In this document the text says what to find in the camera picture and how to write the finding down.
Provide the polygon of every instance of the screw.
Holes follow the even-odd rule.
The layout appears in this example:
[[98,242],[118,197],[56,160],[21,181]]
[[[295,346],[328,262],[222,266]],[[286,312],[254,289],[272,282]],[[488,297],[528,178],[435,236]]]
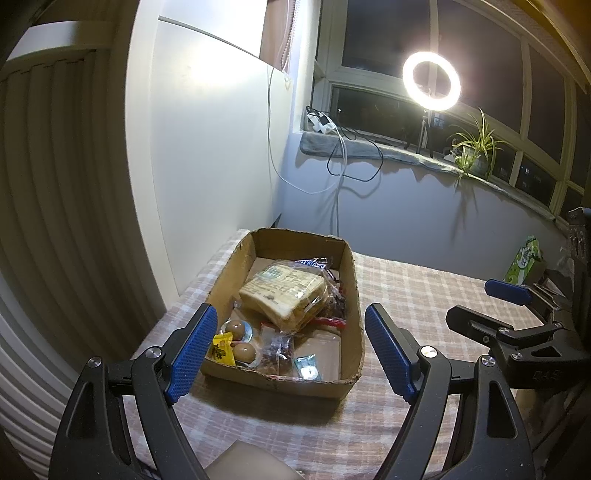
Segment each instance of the screw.
[[87,362],[86,362],[86,366],[90,367],[90,368],[96,368],[98,367],[101,363],[102,363],[102,358],[99,356],[94,356],[92,358],[90,358]]
[[435,350],[432,346],[426,345],[421,348],[421,353],[426,356],[427,358],[434,358],[437,356],[437,350]]
[[496,360],[490,355],[482,355],[480,361],[485,367],[494,367],[496,364]]
[[146,356],[148,358],[158,358],[160,355],[162,355],[162,349],[160,347],[151,346],[146,350]]

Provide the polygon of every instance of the egg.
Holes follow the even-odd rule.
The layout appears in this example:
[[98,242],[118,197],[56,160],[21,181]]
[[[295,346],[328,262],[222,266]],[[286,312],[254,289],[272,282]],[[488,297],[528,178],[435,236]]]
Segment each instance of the egg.
[[246,333],[246,327],[240,320],[232,320],[226,325],[226,331],[232,332],[232,340],[240,341]]
[[251,364],[256,358],[256,350],[250,343],[239,343],[232,351],[234,353],[234,359],[243,364]]

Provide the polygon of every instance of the bread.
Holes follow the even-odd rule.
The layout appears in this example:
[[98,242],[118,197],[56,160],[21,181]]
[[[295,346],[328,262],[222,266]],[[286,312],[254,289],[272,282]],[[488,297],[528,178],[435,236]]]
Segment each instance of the bread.
[[310,267],[276,261],[239,291],[243,306],[263,313],[285,333],[300,330],[328,300],[326,280]]

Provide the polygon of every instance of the tablecloth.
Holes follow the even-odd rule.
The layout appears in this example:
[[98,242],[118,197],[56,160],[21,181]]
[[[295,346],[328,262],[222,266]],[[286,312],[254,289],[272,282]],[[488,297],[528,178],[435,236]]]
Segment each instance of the tablecloth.
[[[193,280],[177,304],[154,326],[136,352],[162,345],[201,305],[230,254],[248,231],[229,239]],[[486,347],[448,330],[446,312],[462,304],[516,329],[540,325],[526,308],[488,297],[484,282],[448,272],[354,254],[362,313],[380,302],[399,327],[421,345],[448,358],[474,361]],[[235,440],[264,448],[309,480],[370,480],[390,450],[408,404],[395,395],[365,336],[361,379],[340,403],[258,390],[198,375],[174,409],[203,466]],[[427,472],[441,469],[451,439],[459,396],[449,397]],[[125,399],[137,457],[153,465],[132,397]]]

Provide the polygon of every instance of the green package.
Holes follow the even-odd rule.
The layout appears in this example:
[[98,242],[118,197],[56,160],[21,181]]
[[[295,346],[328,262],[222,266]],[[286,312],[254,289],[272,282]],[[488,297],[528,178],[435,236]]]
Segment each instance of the green package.
[[536,262],[539,264],[541,260],[540,244],[536,237],[529,236],[525,241],[525,245],[517,252],[509,271],[505,275],[505,281],[515,285],[529,283],[526,282],[528,274],[537,266]]

